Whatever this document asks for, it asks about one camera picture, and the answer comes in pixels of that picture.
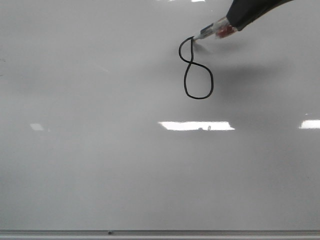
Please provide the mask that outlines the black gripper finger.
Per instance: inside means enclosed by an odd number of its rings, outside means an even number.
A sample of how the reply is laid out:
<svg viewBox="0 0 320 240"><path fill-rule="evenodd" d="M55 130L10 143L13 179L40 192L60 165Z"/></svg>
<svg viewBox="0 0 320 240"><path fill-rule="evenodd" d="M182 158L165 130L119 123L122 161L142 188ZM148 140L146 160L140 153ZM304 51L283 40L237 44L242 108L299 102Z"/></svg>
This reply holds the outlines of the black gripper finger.
<svg viewBox="0 0 320 240"><path fill-rule="evenodd" d="M230 25L238 31L291 0L234 0L226 14Z"/></svg>

